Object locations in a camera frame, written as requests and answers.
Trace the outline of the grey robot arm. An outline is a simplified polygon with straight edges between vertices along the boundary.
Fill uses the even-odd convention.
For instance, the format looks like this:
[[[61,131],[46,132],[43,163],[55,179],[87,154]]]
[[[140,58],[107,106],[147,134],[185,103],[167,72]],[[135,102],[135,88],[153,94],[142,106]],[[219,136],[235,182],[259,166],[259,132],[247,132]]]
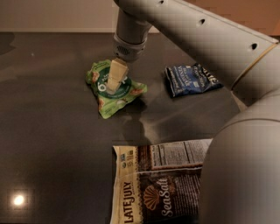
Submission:
[[[280,224],[279,42],[184,0],[114,2],[121,59],[136,60],[156,27],[246,106],[206,154],[199,224]]]

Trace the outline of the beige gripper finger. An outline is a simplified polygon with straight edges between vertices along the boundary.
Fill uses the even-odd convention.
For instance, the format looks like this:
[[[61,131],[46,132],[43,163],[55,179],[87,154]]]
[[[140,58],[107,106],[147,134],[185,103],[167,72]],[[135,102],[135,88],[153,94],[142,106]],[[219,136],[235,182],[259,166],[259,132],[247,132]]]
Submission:
[[[110,95],[118,90],[128,71],[127,63],[124,60],[115,58],[111,61],[107,82],[107,92]]]

